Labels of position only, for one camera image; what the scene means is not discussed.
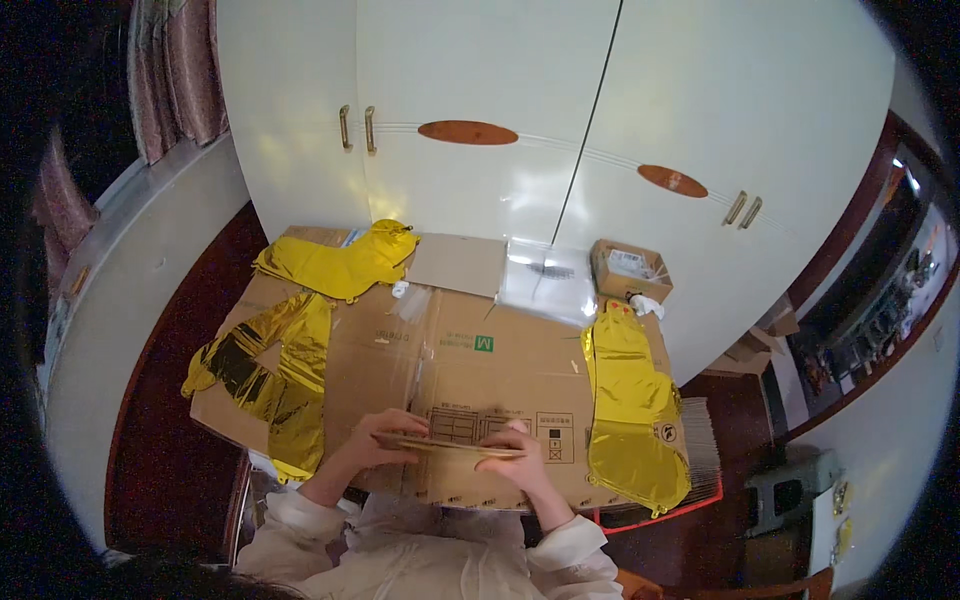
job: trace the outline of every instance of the wardrobe handle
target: wardrobe handle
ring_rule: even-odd
[[[344,143],[344,150],[353,148],[353,144],[350,143],[349,134],[347,133],[347,112],[349,110],[350,105],[340,107],[340,141]]]
[[[756,214],[760,211],[761,206],[763,206],[763,200],[757,196],[754,198],[754,203],[750,206],[750,210],[747,211],[747,216],[740,222],[739,229],[746,229],[750,226],[750,223],[754,221]]]
[[[376,154],[376,146],[373,145],[373,107],[367,107],[363,113],[364,123],[367,125],[367,152]]]
[[[723,220],[724,225],[732,225],[733,221],[736,220],[736,215],[740,214],[740,211],[743,210],[743,205],[747,203],[747,192],[740,191],[736,195],[736,202],[733,203],[733,206],[730,207],[730,212],[727,213],[727,217]]]

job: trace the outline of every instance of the dark hair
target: dark hair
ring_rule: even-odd
[[[159,554],[137,555],[106,571],[107,598],[193,598],[207,600],[291,600],[304,596],[293,588]]]

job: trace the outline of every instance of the wardrobe door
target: wardrobe door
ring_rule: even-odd
[[[617,7],[359,0],[357,85],[363,108],[373,107],[372,145],[362,149],[372,217],[551,241]]]
[[[267,238],[290,225],[368,226],[356,3],[230,0],[217,6],[217,37],[233,142]]]
[[[869,163],[893,67],[853,0],[624,1],[557,243],[663,255],[678,383],[816,253]]]

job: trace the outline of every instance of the wooden floor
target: wooden floor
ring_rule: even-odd
[[[139,552],[187,550],[217,562],[240,451],[189,418],[180,396],[190,357],[212,338],[252,276],[266,245],[248,205],[210,245],[171,299],[132,377],[108,474],[108,543]],[[621,567],[666,585],[725,588],[742,565],[747,471],[770,442],[754,376],[700,376],[682,389],[705,396],[724,476],[722,501],[693,513],[610,536],[605,550]]]

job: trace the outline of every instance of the pink curtain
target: pink curtain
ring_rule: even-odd
[[[43,226],[50,296],[54,296],[70,254],[100,216],[70,175],[60,128],[54,128],[34,188],[34,217]]]
[[[135,0],[127,68],[140,155],[154,164],[181,138],[229,128],[217,63],[216,0]]]

